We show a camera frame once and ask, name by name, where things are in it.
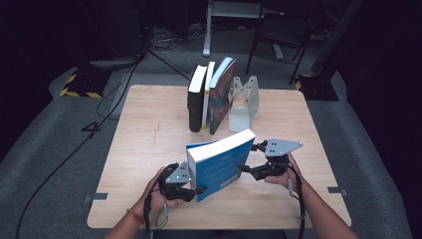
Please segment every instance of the black chair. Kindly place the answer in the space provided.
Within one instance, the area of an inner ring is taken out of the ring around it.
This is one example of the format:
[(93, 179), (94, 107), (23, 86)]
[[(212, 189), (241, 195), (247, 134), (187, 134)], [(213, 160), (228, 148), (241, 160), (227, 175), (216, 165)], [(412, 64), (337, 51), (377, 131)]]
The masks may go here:
[(317, 0), (262, 0), (246, 74), (249, 74), (252, 55), (258, 42), (292, 48), (297, 50), (292, 60), (282, 61), (296, 65), (289, 82), (291, 85), (311, 39), (311, 18), (318, 6)]

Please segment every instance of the person's right hand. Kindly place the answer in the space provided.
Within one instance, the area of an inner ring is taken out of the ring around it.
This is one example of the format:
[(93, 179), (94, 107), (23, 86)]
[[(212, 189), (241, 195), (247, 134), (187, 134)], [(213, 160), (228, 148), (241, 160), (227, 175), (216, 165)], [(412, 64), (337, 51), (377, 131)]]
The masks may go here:
[[(289, 161), (292, 163), (295, 171), (298, 173), (299, 177), (303, 180), (301, 171), (299, 170), (295, 159), (292, 157), (292, 154), (289, 153), (288, 156), (289, 156)], [(297, 191), (296, 175), (291, 169), (288, 169), (288, 172), (289, 173), (285, 172), (281, 176), (267, 176), (266, 178), (264, 178), (264, 181), (267, 182), (267, 183), (280, 184), (280, 185), (283, 185), (284, 187), (288, 188), (288, 179), (290, 177), (290, 179), (292, 180), (293, 191)]]

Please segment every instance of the wristband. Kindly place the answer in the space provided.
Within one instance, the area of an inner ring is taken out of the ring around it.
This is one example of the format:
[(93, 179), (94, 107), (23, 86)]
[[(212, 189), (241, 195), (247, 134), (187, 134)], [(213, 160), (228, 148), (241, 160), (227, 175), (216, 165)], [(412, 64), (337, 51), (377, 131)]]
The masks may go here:
[(139, 214), (137, 214), (136, 212), (134, 212), (132, 209), (126, 209), (126, 212), (130, 213), (133, 217), (133, 219), (135, 219), (136, 221), (140, 222), (140, 224), (144, 224), (145, 220), (143, 219), (142, 216), (140, 216)]

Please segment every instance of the table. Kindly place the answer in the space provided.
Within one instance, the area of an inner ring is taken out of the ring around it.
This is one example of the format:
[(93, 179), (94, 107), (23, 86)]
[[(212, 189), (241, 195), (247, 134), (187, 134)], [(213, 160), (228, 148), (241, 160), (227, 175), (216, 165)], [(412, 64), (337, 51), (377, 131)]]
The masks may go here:
[[(211, 54), (211, 17), (239, 17), (239, 18), (259, 18), (260, 3), (254, 2), (224, 2), (208, 1), (207, 8), (207, 31), (204, 39), (204, 48), (202, 56), (209, 57)], [(274, 54), (278, 60), (281, 60), (283, 52), (280, 46), (273, 44)]]
[[(108, 200), (93, 202), (88, 225), (111, 228), (141, 195), (155, 172), (169, 163), (186, 159), (185, 145), (217, 140), (228, 131), (225, 117), (214, 135), (191, 132), (186, 107), (187, 88), (135, 85), (129, 89), (109, 149), (97, 193)], [(308, 182), (350, 225), (350, 217), (337, 187), (307, 103), (298, 91), (260, 90), (260, 108), (251, 130), (255, 142), (270, 137), (301, 141), (293, 156)], [(247, 164), (266, 162), (261, 152), (251, 151)], [(201, 202), (195, 199), (169, 210), (164, 229), (274, 229), (299, 228), (299, 203), (280, 185), (256, 181), (249, 173)], [(311, 227), (307, 218), (307, 227)]]

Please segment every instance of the book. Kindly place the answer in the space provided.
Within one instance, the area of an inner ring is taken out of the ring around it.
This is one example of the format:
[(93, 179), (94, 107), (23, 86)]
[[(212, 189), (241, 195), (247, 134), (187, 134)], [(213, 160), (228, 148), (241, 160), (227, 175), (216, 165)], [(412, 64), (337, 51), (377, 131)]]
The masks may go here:
[(202, 108), (204, 104), (205, 74), (207, 67), (198, 65), (187, 90), (187, 108), (189, 111), (189, 129), (197, 132), (201, 129)]
[(245, 129), (221, 140), (186, 147), (191, 187), (207, 187), (196, 196), (198, 202), (240, 177), (238, 165), (245, 165), (254, 139), (255, 134)]
[(214, 75), (214, 66), (215, 66), (215, 62), (209, 62), (208, 63), (207, 75), (205, 76), (204, 107), (202, 109), (201, 130), (205, 130), (207, 128), (208, 102), (209, 102), (209, 98), (210, 98), (210, 83), (211, 83), (211, 79)]
[(210, 133), (214, 134), (233, 104), (233, 74), (236, 60), (226, 57), (218, 66), (210, 83)]

